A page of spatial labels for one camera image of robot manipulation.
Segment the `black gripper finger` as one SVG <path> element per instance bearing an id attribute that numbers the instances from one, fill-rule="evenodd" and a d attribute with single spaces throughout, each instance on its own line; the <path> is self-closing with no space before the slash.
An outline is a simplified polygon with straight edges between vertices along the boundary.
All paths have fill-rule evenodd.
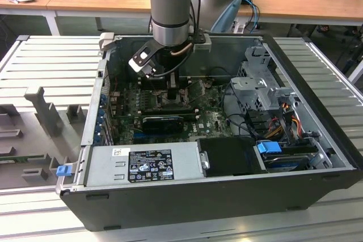
<path id="1" fill-rule="evenodd" d="M 176 100 L 179 87 L 179 72 L 175 71 L 167 76 L 167 98 L 169 100 Z"/>

